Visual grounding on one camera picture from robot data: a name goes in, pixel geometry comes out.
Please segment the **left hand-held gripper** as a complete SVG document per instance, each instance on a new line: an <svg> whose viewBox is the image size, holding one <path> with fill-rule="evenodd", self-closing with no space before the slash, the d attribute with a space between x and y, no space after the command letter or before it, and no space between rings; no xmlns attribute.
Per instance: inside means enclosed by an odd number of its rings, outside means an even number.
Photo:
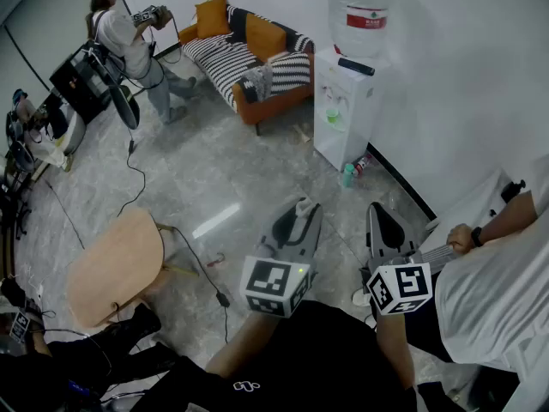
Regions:
<svg viewBox="0 0 549 412"><path fill-rule="evenodd" d="M268 217L261 244L245 258L239 291L253 312L289 318L312 287L323 208L312 204L298 216L296 206L283 203Z"/></svg>

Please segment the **person's left forearm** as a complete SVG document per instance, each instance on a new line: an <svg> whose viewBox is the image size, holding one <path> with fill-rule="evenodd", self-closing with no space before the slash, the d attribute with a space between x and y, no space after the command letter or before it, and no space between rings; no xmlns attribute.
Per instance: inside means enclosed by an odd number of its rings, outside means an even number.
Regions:
<svg viewBox="0 0 549 412"><path fill-rule="evenodd" d="M261 353L280 321L274 316L252 312L235 336L209 360L205 371L231 378Z"/></svg>

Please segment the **person's right forearm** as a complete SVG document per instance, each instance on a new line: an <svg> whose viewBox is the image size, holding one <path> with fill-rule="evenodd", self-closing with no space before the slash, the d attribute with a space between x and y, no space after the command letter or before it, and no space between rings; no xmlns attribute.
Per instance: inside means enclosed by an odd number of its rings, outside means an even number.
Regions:
<svg viewBox="0 0 549 412"><path fill-rule="evenodd" d="M377 313L377 344L394 368L405 390L415 386L413 358L408 346L405 317Z"/></svg>

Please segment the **white water dispenser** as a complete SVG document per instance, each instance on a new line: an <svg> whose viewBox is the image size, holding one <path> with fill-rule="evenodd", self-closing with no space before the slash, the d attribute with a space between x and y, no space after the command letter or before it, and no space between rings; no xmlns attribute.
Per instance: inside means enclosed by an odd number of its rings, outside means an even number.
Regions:
<svg viewBox="0 0 549 412"><path fill-rule="evenodd" d="M340 172L366 151L381 114L390 64L383 59L360 59L360 63L376 70L374 76L365 76L340 67L339 58L341 55L333 48L315 54L314 147ZM322 85L332 87L332 98L323 94ZM335 104L335 94L346 96L348 103ZM326 120L327 108L339 110L336 124Z"/></svg>

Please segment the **person's black shirt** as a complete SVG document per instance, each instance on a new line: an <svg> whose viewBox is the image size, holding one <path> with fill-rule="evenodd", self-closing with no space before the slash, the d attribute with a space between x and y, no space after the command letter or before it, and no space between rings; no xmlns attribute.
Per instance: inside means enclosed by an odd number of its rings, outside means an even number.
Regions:
<svg viewBox="0 0 549 412"><path fill-rule="evenodd" d="M377 344L377 330L306 300L229 379L187 357L130 412L426 412Z"/></svg>

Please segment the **black clip device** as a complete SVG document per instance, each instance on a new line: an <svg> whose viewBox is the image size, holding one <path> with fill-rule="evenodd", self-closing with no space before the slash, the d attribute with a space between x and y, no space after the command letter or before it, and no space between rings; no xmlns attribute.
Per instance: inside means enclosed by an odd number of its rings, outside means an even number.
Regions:
<svg viewBox="0 0 549 412"><path fill-rule="evenodd" d="M500 196L505 203L509 203L525 187L526 182L523 179L518 183L511 181L502 189Z"/></svg>

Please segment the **orange sofa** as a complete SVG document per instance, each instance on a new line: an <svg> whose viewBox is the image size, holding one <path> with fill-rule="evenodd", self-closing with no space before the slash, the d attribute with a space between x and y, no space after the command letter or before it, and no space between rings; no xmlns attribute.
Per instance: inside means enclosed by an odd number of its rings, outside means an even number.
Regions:
<svg viewBox="0 0 549 412"><path fill-rule="evenodd" d="M271 21L270 19L267 19L260 15L257 15L257 16L266 21L275 23L275 21ZM183 46L183 44L186 42L188 38L193 39L195 37L198 38L196 23L194 23L193 25L185 28L184 30L178 33L178 39L181 46ZM266 63L272 63L274 62L274 60L287 55L288 52L289 52L289 49L287 48L286 51L280 53L277 56L270 58ZM233 91L233 94L235 95L235 100L237 102L237 109L234 111L241 117L243 122L247 125L254 126L256 129L256 132L259 132L260 123L262 121L275 117L285 112L289 108L296 106L301 101L311 97L314 91L314 53L312 53L309 56L310 64L311 64L311 82L304 87L295 88L282 95L276 95L276 96L270 97L263 102L255 102L255 103L249 104L244 98L244 93L242 88L240 88L237 85L233 86L232 91Z"/></svg>

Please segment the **grey fluffy pillow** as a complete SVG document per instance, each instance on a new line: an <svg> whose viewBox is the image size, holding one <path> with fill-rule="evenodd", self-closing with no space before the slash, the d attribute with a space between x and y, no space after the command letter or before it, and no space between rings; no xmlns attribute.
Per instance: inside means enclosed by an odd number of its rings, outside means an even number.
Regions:
<svg viewBox="0 0 549 412"><path fill-rule="evenodd" d="M271 64L251 68L241 76L238 85L249 103L263 102L272 94L273 67Z"/></svg>

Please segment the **black remote control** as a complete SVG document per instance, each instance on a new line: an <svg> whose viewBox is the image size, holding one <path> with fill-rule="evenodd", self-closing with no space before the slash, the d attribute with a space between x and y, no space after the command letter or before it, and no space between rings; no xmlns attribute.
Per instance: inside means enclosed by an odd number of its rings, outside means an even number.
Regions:
<svg viewBox="0 0 549 412"><path fill-rule="evenodd" d="M374 76L376 70L366 64L358 63L347 58L339 58L338 65L342 68L356 71L365 76Z"/></svg>

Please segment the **light wooden stool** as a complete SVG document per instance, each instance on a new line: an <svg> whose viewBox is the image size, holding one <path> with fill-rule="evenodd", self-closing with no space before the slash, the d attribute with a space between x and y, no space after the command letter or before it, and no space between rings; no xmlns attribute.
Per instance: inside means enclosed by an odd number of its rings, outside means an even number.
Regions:
<svg viewBox="0 0 549 412"><path fill-rule="evenodd" d="M165 260L158 223L143 208L124 211L69 267L66 298L77 323L98 327L137 297L158 286L169 272L198 277L194 268Z"/></svg>

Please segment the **black and white striped blanket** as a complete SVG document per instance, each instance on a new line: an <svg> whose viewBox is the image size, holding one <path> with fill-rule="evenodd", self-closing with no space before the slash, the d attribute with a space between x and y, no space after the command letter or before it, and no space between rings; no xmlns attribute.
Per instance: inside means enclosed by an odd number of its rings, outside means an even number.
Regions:
<svg viewBox="0 0 549 412"><path fill-rule="evenodd" d="M237 102L232 87L239 86L239 79L251 68L272 65L273 85L270 97L304 87L311 82L309 56L315 52L315 44L311 38L275 22L287 34L289 52L272 63L264 63L247 47L245 21L250 11L228 4L226 13L229 34L206 39L188 38L183 44L183 52L205 73L233 110L237 109Z"/></svg>

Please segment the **orange cushion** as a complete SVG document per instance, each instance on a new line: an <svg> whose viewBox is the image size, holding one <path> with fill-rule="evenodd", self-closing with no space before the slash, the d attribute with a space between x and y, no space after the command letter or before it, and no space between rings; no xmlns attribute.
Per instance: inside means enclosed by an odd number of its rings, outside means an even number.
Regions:
<svg viewBox="0 0 549 412"><path fill-rule="evenodd" d="M246 16L245 35L249 51L264 63L287 50L286 32L257 15Z"/></svg>
<svg viewBox="0 0 549 412"><path fill-rule="evenodd" d="M206 39L230 33L226 0L208 0L196 5L197 36Z"/></svg>

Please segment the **black oval board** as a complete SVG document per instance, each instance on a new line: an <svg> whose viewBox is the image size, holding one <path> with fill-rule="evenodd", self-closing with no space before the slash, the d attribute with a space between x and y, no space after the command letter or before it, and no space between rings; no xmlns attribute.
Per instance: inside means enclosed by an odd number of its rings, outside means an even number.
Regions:
<svg viewBox="0 0 549 412"><path fill-rule="evenodd" d="M136 130L140 123L140 108L133 94L124 85L111 85L109 93L118 115L130 130Z"/></svg>

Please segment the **black cabinet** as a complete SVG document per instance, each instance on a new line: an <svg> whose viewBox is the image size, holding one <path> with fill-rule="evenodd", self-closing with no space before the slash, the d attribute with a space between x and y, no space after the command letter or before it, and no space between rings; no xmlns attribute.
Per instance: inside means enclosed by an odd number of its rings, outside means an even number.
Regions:
<svg viewBox="0 0 549 412"><path fill-rule="evenodd" d="M88 45L82 45L67 56L49 77L52 86L85 124L91 123L112 102L106 84L86 53L88 49Z"/></svg>

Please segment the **black office chair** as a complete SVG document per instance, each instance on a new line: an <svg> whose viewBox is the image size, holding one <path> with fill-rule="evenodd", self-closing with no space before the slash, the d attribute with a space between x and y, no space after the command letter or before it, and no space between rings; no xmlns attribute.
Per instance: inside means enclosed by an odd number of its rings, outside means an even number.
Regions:
<svg viewBox="0 0 549 412"><path fill-rule="evenodd" d="M0 214L3 227L14 226L15 239L20 240L27 231L23 228L23 219L32 213L28 201L23 197L25 187L9 185L7 179L0 180Z"/></svg>

